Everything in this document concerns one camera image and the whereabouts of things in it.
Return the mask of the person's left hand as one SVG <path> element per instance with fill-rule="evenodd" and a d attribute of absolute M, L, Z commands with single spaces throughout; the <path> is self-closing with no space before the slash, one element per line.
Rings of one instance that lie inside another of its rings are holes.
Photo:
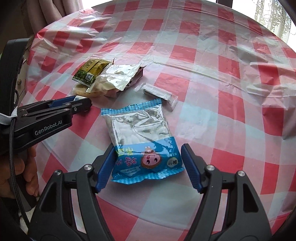
<path fill-rule="evenodd" d="M 23 174 L 26 183 L 26 190 L 29 195 L 37 197 L 39 182 L 36 165 L 36 147 L 27 149 L 27 159 L 23 161 L 20 157 L 14 157 L 16 175 Z M 8 156 L 1 157 L 1 197 L 12 198 L 15 196 L 10 188 L 8 179 L 10 178 L 10 166 Z"/>

